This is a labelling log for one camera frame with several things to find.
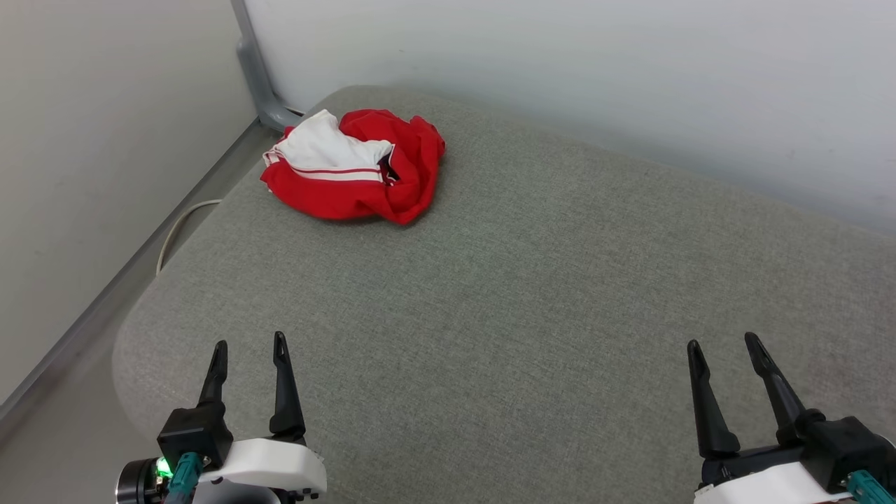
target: white stripe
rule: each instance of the white stripe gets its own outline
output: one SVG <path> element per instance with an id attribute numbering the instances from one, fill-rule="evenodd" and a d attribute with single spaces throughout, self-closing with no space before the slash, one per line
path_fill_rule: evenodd
<path id="1" fill-rule="evenodd" d="M 330 180 L 332 182 L 353 182 L 358 180 L 370 180 L 383 183 L 383 175 L 379 171 L 351 171 L 349 173 L 306 173 L 293 170 L 294 173 L 304 178 L 313 180 Z"/>

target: white fabric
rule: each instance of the white fabric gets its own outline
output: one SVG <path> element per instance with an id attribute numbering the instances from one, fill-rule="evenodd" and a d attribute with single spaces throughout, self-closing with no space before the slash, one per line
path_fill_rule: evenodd
<path id="1" fill-rule="evenodd" d="M 361 142 L 343 134 L 326 109 L 302 121 L 264 154 L 268 166 L 282 158 L 300 176 L 323 180 L 377 180 L 382 158 L 392 152 L 386 140 Z"/>

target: gray metal frame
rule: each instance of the gray metal frame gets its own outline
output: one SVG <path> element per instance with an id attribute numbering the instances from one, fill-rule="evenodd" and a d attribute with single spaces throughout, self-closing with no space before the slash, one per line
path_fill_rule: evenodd
<path id="1" fill-rule="evenodd" d="M 252 101 L 258 111 L 258 118 L 263 125 L 281 132 L 286 126 L 295 126 L 301 116 L 284 107 L 274 95 L 271 79 L 262 60 L 262 52 L 258 48 L 258 39 L 255 37 L 252 21 L 246 10 L 246 0 L 230 0 L 230 3 L 233 5 L 233 12 L 237 16 L 239 30 L 242 32 L 242 38 L 237 43 L 237 57 L 243 66 L 243 74 L 246 76 L 249 93 L 252 94 Z"/>

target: gray floor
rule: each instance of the gray floor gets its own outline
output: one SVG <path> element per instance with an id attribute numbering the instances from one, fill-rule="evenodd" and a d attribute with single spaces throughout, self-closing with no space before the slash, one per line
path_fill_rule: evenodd
<path id="1" fill-rule="evenodd" d="M 194 192 L 189 204 L 224 196 L 275 140 L 260 126 L 250 128 Z M 194 213 L 178 243 L 213 208 Z M 122 466 L 157 455 L 158 447 L 137 433 L 118 403 L 110 356 L 119 325 L 152 280 L 160 247 L 161 240 L 155 240 L 114 289 L 106 303 L 107 312 L 86 325 L 89 331 L 74 358 L 56 370 L 52 379 L 39 384 L 16 418 L 4 419 L 5 425 L 0 426 L 0 502 L 114 502 L 113 490 Z"/>

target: red garment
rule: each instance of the red garment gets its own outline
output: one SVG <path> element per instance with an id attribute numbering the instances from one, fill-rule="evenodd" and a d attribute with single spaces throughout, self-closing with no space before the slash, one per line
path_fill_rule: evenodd
<path id="1" fill-rule="evenodd" d="M 286 135 L 292 128 L 287 128 Z M 394 144 L 389 165 L 397 180 L 333 181 L 299 176 L 282 158 L 262 174 L 262 181 L 283 203 L 321 219 L 355 219 L 379 214 L 408 224 L 433 201 L 439 158 L 445 142 L 421 117 L 406 123 L 388 110 L 355 110 L 340 121 L 340 131 L 358 140 Z"/>

